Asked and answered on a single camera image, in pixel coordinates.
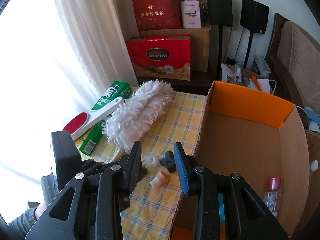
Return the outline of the grey sleeve forearm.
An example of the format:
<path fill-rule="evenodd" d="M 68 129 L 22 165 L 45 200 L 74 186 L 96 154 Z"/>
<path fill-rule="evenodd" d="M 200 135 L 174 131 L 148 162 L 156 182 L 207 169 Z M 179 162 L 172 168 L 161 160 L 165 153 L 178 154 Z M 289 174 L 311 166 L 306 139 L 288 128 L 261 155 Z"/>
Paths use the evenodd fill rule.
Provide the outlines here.
<path fill-rule="evenodd" d="M 38 202 L 29 202 L 29 207 L 20 216 L 15 218 L 8 224 L 10 231 L 17 239 L 25 239 L 27 233 L 39 218 L 39 207 L 41 204 Z"/>

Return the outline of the person's left hand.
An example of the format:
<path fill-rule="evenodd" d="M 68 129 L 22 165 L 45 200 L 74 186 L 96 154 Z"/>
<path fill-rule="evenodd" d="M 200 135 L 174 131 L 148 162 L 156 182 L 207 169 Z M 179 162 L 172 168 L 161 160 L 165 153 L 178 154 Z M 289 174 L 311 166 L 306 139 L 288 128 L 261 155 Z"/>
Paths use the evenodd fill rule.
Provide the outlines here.
<path fill-rule="evenodd" d="M 44 211 L 46 210 L 47 206 L 45 203 L 41 203 L 37 206 L 36 210 L 35 210 L 35 217 L 36 219 L 39 219 L 40 216 L 44 213 Z"/>

